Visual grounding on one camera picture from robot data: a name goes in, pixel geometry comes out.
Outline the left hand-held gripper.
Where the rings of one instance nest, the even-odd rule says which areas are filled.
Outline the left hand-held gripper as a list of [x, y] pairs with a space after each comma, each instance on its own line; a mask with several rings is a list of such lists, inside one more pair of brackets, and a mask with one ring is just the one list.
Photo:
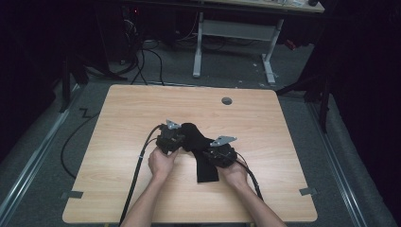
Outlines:
[[161, 133], [157, 136], [156, 145], [164, 153], [174, 152], [183, 145], [185, 136], [182, 134], [182, 126], [167, 120], [160, 126]]

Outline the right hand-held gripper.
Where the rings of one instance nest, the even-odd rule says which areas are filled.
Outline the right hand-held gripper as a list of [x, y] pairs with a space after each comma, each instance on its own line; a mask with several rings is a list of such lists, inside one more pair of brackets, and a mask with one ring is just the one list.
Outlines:
[[235, 140], [236, 137], [233, 136], [219, 136], [209, 144], [203, 154], [212, 165], [222, 168], [229, 167], [237, 159], [237, 153], [230, 145]]

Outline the black sock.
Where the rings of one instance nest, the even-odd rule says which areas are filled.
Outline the black sock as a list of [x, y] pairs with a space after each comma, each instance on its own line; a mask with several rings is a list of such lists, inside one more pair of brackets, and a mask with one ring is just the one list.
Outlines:
[[212, 165], [204, 152], [210, 148], [212, 139], [205, 137], [193, 123], [183, 123], [181, 134], [184, 135], [183, 149], [193, 153], [197, 163], [197, 182], [218, 182], [218, 170]]

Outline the person's right hand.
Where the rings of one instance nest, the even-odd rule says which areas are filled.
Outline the person's right hand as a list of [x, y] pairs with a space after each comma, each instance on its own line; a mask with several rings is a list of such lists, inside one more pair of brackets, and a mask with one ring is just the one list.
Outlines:
[[248, 186], [246, 167], [239, 160], [236, 160], [231, 166], [218, 167], [218, 173], [221, 174], [227, 184], [235, 190], [240, 190]]

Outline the person's left hand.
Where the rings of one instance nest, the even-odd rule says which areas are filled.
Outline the person's left hand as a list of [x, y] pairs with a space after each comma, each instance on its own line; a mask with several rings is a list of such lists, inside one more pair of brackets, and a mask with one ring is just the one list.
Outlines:
[[153, 150], [148, 157], [148, 166], [152, 173], [151, 181], [153, 183], [163, 184], [166, 181], [174, 167], [178, 154], [178, 151], [164, 154], [158, 147]]

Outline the black metal stand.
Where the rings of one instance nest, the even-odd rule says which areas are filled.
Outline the black metal stand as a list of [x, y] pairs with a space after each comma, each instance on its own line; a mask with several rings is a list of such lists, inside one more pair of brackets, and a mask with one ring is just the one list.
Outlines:
[[291, 91], [304, 90], [304, 101], [305, 102], [316, 102], [320, 103], [320, 109], [318, 110], [318, 123], [321, 130], [327, 133], [326, 118], [328, 113], [328, 102], [330, 97], [330, 76], [315, 75], [312, 77], [299, 79], [298, 81], [276, 91], [278, 96], [282, 96]]
[[61, 112], [64, 113], [72, 104], [71, 78], [74, 78], [77, 85], [86, 85], [89, 82], [87, 67], [94, 68], [102, 76], [115, 80], [126, 80], [105, 67], [95, 64], [80, 55], [66, 56], [61, 65]]

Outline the dark computer tower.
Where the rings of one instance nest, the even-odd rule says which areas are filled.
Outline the dark computer tower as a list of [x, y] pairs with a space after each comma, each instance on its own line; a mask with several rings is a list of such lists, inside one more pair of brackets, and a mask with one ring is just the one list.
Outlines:
[[95, 4], [96, 17], [108, 61], [129, 62], [132, 59], [133, 21], [129, 8], [108, 2]]

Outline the white-legged desk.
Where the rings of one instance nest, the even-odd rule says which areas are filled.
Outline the white-legged desk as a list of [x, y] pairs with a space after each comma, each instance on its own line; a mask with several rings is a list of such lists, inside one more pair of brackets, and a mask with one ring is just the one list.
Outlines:
[[[200, 2], [202, 7], [240, 7], [249, 9], [268, 9], [272, 12], [283, 12], [286, 15], [291, 13], [301, 13], [312, 15], [323, 14], [325, 11], [324, 6], [317, 0], [317, 3], [309, 3], [305, 0], [305, 4], [301, 8], [282, 6], [274, 3], [271, 0], [196, 0]], [[285, 21], [283, 16], [276, 19], [274, 25], [257, 25], [250, 23], [241, 23], [234, 21], [223, 21], [217, 19], [204, 19], [204, 9], [199, 12], [198, 18], [198, 34], [197, 34], [197, 48], [194, 57], [193, 77], [199, 78], [201, 76], [201, 59], [202, 59], [202, 38], [204, 36], [216, 36], [223, 38], [234, 38], [242, 40], [262, 41], [268, 42], [270, 46], [266, 53], [261, 55], [262, 63], [265, 70], [265, 76], [268, 84], [274, 84], [274, 73], [271, 69], [270, 58], [276, 46], [277, 40], [281, 33], [283, 23]]]

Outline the dark curtain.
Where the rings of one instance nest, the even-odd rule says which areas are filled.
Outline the dark curtain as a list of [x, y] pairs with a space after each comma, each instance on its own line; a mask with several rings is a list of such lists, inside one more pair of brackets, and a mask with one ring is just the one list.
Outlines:
[[401, 224], [401, 0], [339, 0], [327, 27], [331, 91], [394, 219]]
[[0, 163], [53, 102], [62, 52], [47, 0], [0, 0]]

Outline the white papers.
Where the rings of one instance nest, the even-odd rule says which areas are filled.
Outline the white papers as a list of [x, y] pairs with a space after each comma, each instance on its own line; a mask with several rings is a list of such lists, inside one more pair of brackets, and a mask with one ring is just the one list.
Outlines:
[[271, 0], [271, 1], [280, 4], [282, 6], [291, 6], [296, 8], [301, 8], [305, 4], [305, 0]]

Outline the metal floor rail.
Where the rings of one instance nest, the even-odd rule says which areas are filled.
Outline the metal floor rail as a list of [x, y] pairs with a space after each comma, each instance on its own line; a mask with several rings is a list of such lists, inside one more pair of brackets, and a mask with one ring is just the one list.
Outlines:
[[6, 226], [49, 153], [70, 111], [58, 98], [34, 122], [0, 165], [0, 226]]
[[336, 181], [342, 200], [348, 211], [348, 214], [353, 222], [354, 227], [368, 227], [365, 217], [357, 203], [355, 193], [351, 188], [343, 169], [340, 165], [339, 159], [336, 155], [334, 147], [330, 141], [330, 138], [326, 132], [323, 131], [319, 122], [319, 113], [317, 107], [314, 104], [306, 103], [306, 107], [313, 118], [314, 125], [319, 133], [321, 140], [323, 141], [324, 152], [326, 155], [327, 163], [330, 166], [333, 177]]

